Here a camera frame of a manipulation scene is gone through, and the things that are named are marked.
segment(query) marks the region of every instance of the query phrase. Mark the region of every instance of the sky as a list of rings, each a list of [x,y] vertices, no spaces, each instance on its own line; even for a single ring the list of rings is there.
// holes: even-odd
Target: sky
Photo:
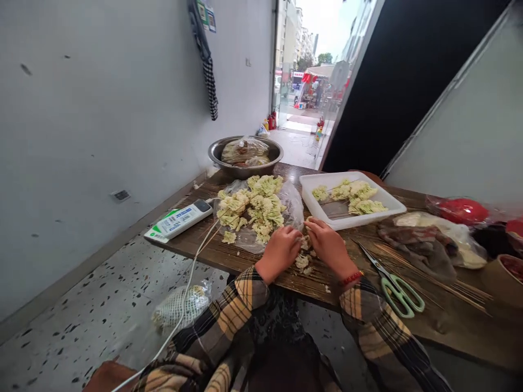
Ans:
[[[303,27],[319,34],[316,57],[330,52],[334,61],[341,55],[361,3],[361,0],[296,0],[296,6],[303,10]]]

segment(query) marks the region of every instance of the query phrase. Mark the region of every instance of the white wall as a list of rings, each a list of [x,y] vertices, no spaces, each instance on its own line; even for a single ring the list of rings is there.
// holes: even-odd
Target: white wall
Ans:
[[[211,142],[259,127],[271,1],[213,5],[216,122],[185,0],[0,3],[0,320],[194,179]]]
[[[392,167],[388,185],[484,202],[523,201],[523,19],[490,46]]]

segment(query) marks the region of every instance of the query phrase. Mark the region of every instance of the person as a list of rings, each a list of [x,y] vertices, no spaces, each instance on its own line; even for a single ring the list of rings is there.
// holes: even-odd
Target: person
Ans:
[[[318,87],[316,87],[316,107],[319,108],[321,105],[321,96],[323,94],[323,80],[320,80]]]
[[[340,309],[378,387],[384,391],[450,391],[423,346],[374,286],[360,277],[340,235],[319,219],[311,218],[305,225],[318,258],[341,282],[358,277],[342,287]],[[261,259],[231,281],[192,326],[176,333],[165,359],[151,363],[134,390],[340,391],[328,359],[296,324],[273,324],[263,342],[255,342],[252,332],[256,329],[250,328],[257,319],[271,325],[256,313],[266,314],[269,293],[279,289],[271,284],[293,264],[301,237],[290,226],[277,229]],[[296,315],[281,308],[281,302],[274,304],[271,307],[280,314]]]

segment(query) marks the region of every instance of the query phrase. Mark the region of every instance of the electrical cord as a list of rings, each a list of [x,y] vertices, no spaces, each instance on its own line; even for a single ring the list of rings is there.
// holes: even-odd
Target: electrical cord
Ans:
[[[208,199],[206,200],[207,203],[209,203],[210,201],[214,200],[214,199],[217,199],[217,198],[212,198],[212,199]],[[198,250],[196,251],[196,254],[194,255],[194,259],[192,260],[192,266],[191,266],[191,273],[189,275],[189,280],[187,282],[187,285],[185,286],[185,291],[184,291],[184,297],[183,297],[183,306],[182,306],[182,309],[181,309],[181,317],[180,317],[180,320],[178,321],[178,323],[176,324],[176,326],[173,328],[172,332],[170,333],[169,337],[167,338],[167,340],[163,343],[162,347],[160,348],[160,350],[156,353],[156,355],[154,356],[154,358],[149,362],[149,364],[155,360],[158,359],[158,357],[160,356],[160,354],[162,353],[162,351],[165,349],[165,347],[167,347],[167,345],[169,344],[169,342],[171,341],[172,337],[174,336],[174,333],[177,331],[178,327],[180,326],[182,320],[184,319],[185,317],[185,301],[187,299],[187,292],[189,291],[189,286],[191,285],[191,281],[192,281],[192,275],[194,273],[194,266],[196,265],[196,258],[198,257],[198,255],[200,254],[200,252],[203,250],[203,246],[205,244],[205,242],[207,241],[207,238],[209,237],[209,234],[211,234],[212,230],[214,227],[216,227],[216,225],[219,223],[220,221],[219,220],[216,220],[216,222],[211,226],[211,228],[209,229],[209,231],[207,232],[207,235],[205,236],[205,238],[203,239],[202,243],[200,244]],[[116,388],[114,388],[112,390],[112,392],[117,392],[118,390],[120,390],[122,387],[126,386],[127,384],[129,384],[132,380],[134,380],[136,377],[139,377],[143,371],[145,370],[145,368],[147,366],[149,366],[149,364],[147,364],[142,370],[140,370],[139,372],[137,372],[136,374],[134,374],[133,376],[129,377],[127,380],[125,380],[122,384],[118,385]]]

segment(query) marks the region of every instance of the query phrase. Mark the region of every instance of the plaid sleeve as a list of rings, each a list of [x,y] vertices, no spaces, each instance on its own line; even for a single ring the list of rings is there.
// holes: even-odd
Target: plaid sleeve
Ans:
[[[343,321],[355,335],[382,391],[451,391],[419,341],[365,277],[340,296]]]
[[[231,346],[234,335],[262,306],[269,289],[251,267],[223,290],[220,298],[178,332],[167,347],[166,359],[151,363],[142,373],[135,391],[196,390],[213,372]]]

